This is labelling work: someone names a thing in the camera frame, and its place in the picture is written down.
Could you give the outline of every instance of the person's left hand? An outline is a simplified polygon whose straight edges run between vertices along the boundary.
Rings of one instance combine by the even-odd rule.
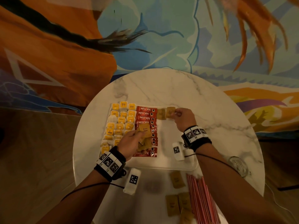
[[[132,156],[137,152],[138,142],[140,138],[145,135],[145,132],[130,131],[122,137],[118,143],[118,151],[126,158],[126,161],[130,160]]]

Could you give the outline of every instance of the marble table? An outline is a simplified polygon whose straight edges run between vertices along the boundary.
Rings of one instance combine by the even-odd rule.
[[[245,115],[216,86],[200,77],[172,69],[146,69],[130,73],[110,83],[95,96],[82,115],[75,135],[73,165],[76,185],[94,168],[107,113],[111,103],[121,100],[143,106],[176,106],[191,109],[198,125],[206,129],[215,148],[225,156],[237,156],[243,159],[249,168],[246,181],[261,195],[264,194],[263,155],[255,132]],[[143,175],[143,182],[140,181],[135,196],[126,195],[117,187],[109,188],[95,216],[96,224],[100,222],[99,220],[103,221],[103,216],[107,212],[111,212],[115,219],[124,220],[126,217],[130,223],[175,221],[173,217],[172,219],[167,218],[167,215],[165,217],[165,193],[179,192],[169,188],[171,185],[168,178],[169,171],[144,169],[143,172],[146,174]],[[117,180],[116,183],[124,184],[123,180]],[[116,209],[123,205],[131,208],[131,212]],[[153,209],[155,218],[148,212]]]

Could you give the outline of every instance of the purple painted stripe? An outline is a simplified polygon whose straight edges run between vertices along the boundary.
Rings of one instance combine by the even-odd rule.
[[[248,112],[252,109],[259,108],[259,107],[265,107],[269,105],[284,105],[286,106],[285,103],[282,101],[278,100],[273,100],[273,99],[255,99],[255,100],[250,100],[250,101],[242,101],[242,102],[237,102],[236,103],[239,108],[242,110],[242,112]]]

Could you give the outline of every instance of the dark floor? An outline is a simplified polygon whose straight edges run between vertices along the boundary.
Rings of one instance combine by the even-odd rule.
[[[0,223],[36,223],[75,187],[72,148],[79,121],[76,116],[0,109],[6,133],[0,145]],[[299,157],[298,144],[264,142],[261,147],[267,185],[299,220],[299,189],[276,189],[298,184],[299,165],[289,165]],[[274,203],[267,186],[264,197],[286,223],[296,223]]]

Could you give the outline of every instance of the person's right arm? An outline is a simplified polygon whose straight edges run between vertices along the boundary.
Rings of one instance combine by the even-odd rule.
[[[190,109],[178,108],[172,118],[181,132],[197,125]],[[196,153],[226,163],[210,143],[200,146]],[[269,203],[232,168],[204,156],[197,155],[197,160],[209,191],[229,224],[284,223],[271,209]]]

